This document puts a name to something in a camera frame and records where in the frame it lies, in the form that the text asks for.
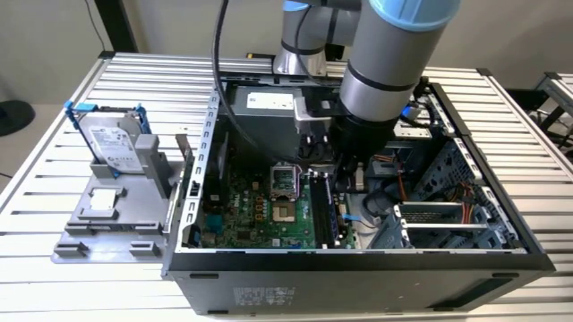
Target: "black stand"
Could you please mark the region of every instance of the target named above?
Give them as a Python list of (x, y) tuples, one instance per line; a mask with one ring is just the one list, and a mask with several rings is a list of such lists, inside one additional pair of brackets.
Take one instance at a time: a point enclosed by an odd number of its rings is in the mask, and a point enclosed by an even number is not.
[(0, 136), (20, 131), (36, 116), (32, 106), (23, 101), (0, 102)]

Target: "cylindrical robot link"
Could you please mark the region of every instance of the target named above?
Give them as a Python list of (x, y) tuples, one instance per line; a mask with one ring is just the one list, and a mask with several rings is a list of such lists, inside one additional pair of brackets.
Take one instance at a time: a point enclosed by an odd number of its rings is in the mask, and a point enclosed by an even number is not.
[(362, 2), (341, 102), (366, 121), (400, 116), (460, 0)]

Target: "gray plastic bracket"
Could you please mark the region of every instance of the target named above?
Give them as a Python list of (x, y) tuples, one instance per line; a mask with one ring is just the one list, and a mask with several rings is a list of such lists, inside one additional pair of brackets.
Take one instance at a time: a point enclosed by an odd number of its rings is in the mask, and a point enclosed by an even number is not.
[(86, 251), (88, 251), (88, 246), (86, 246), (80, 241), (79, 242), (66, 242), (58, 243), (54, 252), (60, 257), (86, 257)]
[(162, 255), (162, 250), (159, 249), (154, 241), (133, 241), (130, 253), (135, 257), (141, 257), (141, 256), (158, 257), (159, 255)]

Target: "motherboard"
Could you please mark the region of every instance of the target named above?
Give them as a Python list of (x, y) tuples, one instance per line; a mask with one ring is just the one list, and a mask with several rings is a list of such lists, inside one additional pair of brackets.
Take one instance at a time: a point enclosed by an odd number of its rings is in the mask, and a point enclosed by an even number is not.
[[(313, 195), (311, 174), (301, 172), (294, 166), (278, 164), (269, 174), (231, 173), (229, 203), (219, 213), (206, 213), (202, 247), (317, 249), (322, 239), (317, 239), (316, 231), (338, 224), (350, 230), (350, 224), (337, 218), (320, 222), (325, 216), (317, 213), (317, 204), (333, 205), (341, 214), (346, 201), (341, 195), (326, 201)], [(349, 231), (334, 237), (341, 239), (340, 247), (354, 248)]]

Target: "ram slot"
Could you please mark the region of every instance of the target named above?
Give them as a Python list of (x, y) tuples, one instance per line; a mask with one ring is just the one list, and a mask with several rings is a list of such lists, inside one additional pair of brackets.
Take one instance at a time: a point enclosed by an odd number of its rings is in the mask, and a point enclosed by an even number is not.
[(314, 236), (317, 247), (334, 246), (332, 211), (333, 205), (329, 199), (328, 181), (322, 177), (313, 177), (309, 180), (311, 190), (311, 207), (314, 218)]

